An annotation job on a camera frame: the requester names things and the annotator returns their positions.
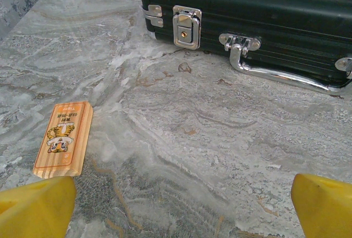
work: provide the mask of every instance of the case handle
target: case handle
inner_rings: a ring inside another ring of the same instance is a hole
[[[326,94],[337,94],[345,90],[351,80],[347,79],[346,83],[341,86],[333,86],[324,84],[318,80],[300,76],[297,74],[289,73],[281,70],[261,68],[252,66],[250,63],[243,61],[242,56],[246,56],[247,52],[257,50],[260,48],[260,40],[253,37],[244,37],[231,34],[221,34],[219,40],[225,46],[225,50],[230,50],[230,64],[236,70],[262,77],[269,80],[283,82],[297,87],[307,88]]]

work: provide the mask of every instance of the tiger illustration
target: tiger illustration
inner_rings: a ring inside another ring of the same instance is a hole
[[[48,153],[67,152],[68,145],[73,142],[73,138],[69,135],[74,129],[74,123],[58,124],[51,128],[46,134],[49,138],[47,145],[50,146]]]

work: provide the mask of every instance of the chrome latch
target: chrome latch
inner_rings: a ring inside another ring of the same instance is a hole
[[[161,18],[163,13],[160,5],[149,4],[148,10],[143,9],[143,13],[144,18],[150,20],[153,26],[164,27],[164,21]]]
[[[335,63],[338,70],[346,71],[346,78],[352,79],[352,58],[341,58]]]
[[[199,48],[202,11],[195,8],[175,5],[173,12],[175,45],[188,49]]]
[[[219,41],[224,45],[225,50],[230,50],[230,63],[236,69],[241,69],[241,57],[246,57],[248,51],[255,51],[260,48],[261,42],[255,37],[238,36],[232,34],[221,34]]]

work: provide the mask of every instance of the wooden sign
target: wooden sign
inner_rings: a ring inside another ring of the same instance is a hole
[[[89,102],[56,104],[33,173],[43,179],[80,175],[92,117]]]

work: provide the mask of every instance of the marble veining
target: marble veining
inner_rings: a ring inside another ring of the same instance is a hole
[[[351,94],[152,40],[140,0],[39,0],[0,44],[0,188],[38,181],[55,103],[94,116],[67,237],[304,237],[297,173],[352,182]]]

